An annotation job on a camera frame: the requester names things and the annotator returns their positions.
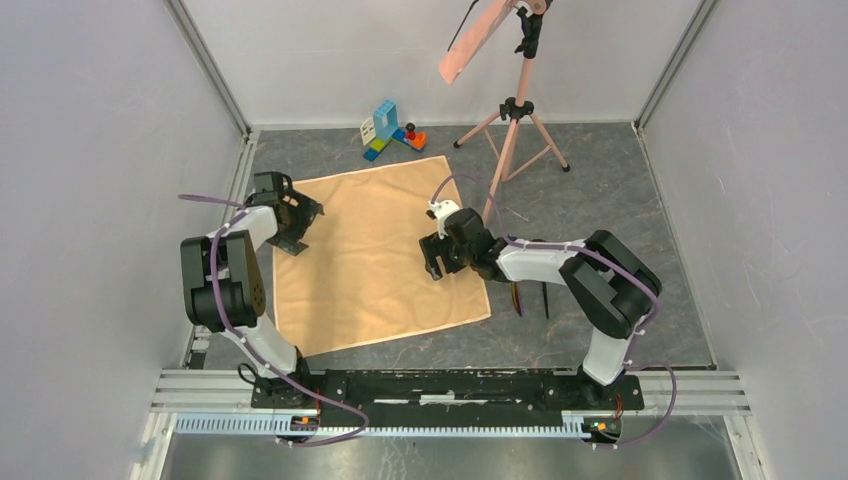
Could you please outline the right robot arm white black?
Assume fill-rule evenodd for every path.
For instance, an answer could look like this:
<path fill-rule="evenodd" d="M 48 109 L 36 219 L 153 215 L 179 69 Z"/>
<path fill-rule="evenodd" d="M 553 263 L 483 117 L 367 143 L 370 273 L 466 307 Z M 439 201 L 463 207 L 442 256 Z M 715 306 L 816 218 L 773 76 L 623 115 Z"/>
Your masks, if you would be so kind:
<path fill-rule="evenodd" d="M 435 233 L 419 246 L 434 280 L 470 269 L 485 281 L 567 287 L 593 327 L 577 382 L 580 400 L 602 408 L 618 393 L 633 337 L 659 308 L 658 277 L 617 237 L 597 230 L 571 242 L 495 237 L 481 216 L 450 200 L 432 202 Z"/>

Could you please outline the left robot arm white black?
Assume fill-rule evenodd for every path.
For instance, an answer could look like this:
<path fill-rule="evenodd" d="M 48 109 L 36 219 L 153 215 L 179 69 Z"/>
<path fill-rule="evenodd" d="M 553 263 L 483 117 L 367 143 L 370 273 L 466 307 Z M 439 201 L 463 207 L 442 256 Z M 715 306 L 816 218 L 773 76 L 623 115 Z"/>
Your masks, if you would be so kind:
<path fill-rule="evenodd" d="M 233 342 L 255 376 L 276 376 L 278 397 L 290 407 L 302 407 L 313 397 L 314 381 L 299 349 L 281 336 L 266 312 L 256 252 L 269 244 L 292 256 L 301 254 L 308 247 L 302 239 L 324 208 L 277 171 L 256 174 L 253 193 L 234 206 L 234 216 L 216 230 L 180 244 L 187 317 Z"/>

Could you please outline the peach cloth napkin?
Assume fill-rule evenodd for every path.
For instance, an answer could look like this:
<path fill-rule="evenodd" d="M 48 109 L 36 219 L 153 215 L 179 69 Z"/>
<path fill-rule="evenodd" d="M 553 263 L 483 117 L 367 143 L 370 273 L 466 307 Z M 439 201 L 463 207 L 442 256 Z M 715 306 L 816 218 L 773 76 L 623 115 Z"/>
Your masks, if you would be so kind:
<path fill-rule="evenodd" d="M 435 281 L 419 247 L 435 232 L 435 191 L 460 199 L 444 156 L 295 182 L 323 214 L 307 249 L 272 250 L 274 319 L 303 355 L 430 333 L 490 317 L 484 281 L 464 270 Z"/>

